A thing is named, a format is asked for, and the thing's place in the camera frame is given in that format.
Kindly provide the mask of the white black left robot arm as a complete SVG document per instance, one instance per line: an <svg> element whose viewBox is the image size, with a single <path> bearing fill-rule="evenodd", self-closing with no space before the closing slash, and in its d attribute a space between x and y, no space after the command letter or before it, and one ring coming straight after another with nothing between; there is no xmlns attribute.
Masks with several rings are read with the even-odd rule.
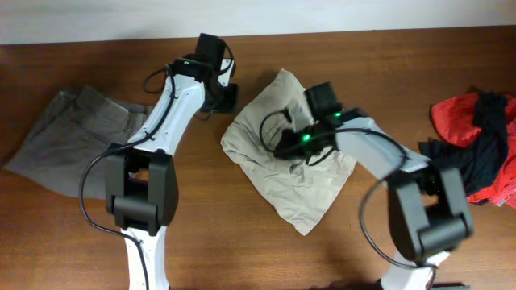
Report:
<svg viewBox="0 0 516 290"><path fill-rule="evenodd" d="M197 112L235 104L234 71L233 59L173 61L148 119L105 155L106 210L126 243L131 289L169 288L164 244L179 197L173 157Z"/></svg>

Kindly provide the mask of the beige cargo shorts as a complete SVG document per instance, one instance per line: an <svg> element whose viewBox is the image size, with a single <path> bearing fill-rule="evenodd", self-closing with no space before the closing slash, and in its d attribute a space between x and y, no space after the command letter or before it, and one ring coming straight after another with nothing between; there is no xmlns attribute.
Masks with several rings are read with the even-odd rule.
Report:
<svg viewBox="0 0 516 290"><path fill-rule="evenodd" d="M320 222L353 173L356 160L338 151L320 164L282 160L266 151L284 129L314 123L298 79L281 69L275 79L235 117L222 136L225 154L238 164L278 215L305 236Z"/></svg>

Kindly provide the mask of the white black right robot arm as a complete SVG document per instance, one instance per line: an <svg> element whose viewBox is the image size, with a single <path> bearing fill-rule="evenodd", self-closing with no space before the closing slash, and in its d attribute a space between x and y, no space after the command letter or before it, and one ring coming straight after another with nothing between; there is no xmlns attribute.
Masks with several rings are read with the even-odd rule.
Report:
<svg viewBox="0 0 516 290"><path fill-rule="evenodd" d="M389 232L395 247L382 289L430 289L439 265L473 233L460 171L437 164L387 135L366 114L338 112L301 130L287 129L273 151L280 159L310 157L325 147L351 156L377 178L362 199L388 190Z"/></svg>

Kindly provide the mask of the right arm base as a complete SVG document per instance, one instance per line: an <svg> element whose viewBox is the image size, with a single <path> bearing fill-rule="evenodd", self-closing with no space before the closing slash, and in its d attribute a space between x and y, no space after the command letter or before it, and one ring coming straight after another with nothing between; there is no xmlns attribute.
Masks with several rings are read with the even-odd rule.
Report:
<svg viewBox="0 0 516 290"><path fill-rule="evenodd" d="M462 283L433 284L431 290L471 290L470 285Z"/></svg>

